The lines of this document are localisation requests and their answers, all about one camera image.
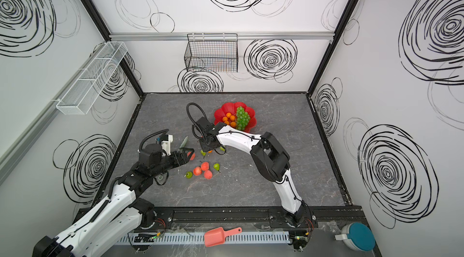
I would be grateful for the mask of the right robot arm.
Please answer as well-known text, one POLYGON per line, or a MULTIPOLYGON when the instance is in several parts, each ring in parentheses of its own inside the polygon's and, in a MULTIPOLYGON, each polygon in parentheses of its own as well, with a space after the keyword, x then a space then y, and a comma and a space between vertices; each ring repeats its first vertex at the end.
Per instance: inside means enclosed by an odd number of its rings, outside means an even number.
POLYGON ((206 152, 232 147, 250 155, 260 175, 273 183, 286 221, 294 227, 305 221, 306 203, 292 180, 290 155, 273 134, 250 134, 224 123, 214 124, 206 117, 193 122, 192 133, 206 152))

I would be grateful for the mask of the red flower fruit bowl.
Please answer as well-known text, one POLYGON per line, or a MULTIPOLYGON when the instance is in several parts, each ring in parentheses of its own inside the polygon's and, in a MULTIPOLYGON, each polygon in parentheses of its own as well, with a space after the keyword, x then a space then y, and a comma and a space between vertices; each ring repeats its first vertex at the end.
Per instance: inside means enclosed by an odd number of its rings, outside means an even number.
POLYGON ((246 129, 243 131, 243 132, 250 132, 250 130, 252 128, 254 128, 257 124, 257 120, 255 118, 255 111, 251 108, 251 107, 248 107, 245 103, 243 102, 227 102, 225 104, 223 104, 223 106, 216 110, 215 113, 214 113, 214 117, 215 117, 215 121, 214 121, 214 124, 218 124, 218 123, 224 123, 222 121, 222 118, 223 117, 226 117, 226 114, 227 113, 231 113, 232 115, 234 115, 236 117, 236 110, 238 107, 244 107, 245 108, 245 111, 249 113, 249 115, 251 116, 251 120, 248 124, 248 126, 246 127, 246 129))

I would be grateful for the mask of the green grape bunch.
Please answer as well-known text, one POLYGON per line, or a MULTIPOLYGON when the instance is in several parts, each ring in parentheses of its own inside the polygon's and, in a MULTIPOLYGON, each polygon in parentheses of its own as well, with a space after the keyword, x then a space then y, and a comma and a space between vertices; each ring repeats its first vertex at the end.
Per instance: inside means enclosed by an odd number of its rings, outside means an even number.
POLYGON ((244 107, 238 107, 236 110, 236 128, 244 131, 251 120, 251 116, 245 111, 244 107))

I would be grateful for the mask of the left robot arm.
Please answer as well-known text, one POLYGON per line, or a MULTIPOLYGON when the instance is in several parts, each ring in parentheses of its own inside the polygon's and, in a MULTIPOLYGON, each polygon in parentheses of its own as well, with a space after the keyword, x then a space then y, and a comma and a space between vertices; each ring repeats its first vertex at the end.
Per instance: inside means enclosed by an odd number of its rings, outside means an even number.
POLYGON ((139 150, 138 162, 112 182, 109 193, 77 222, 54 238, 43 237, 34 257, 100 257, 130 231, 157 221, 152 203, 140 196, 157 176, 187 164, 194 149, 168 153, 160 144, 139 150))

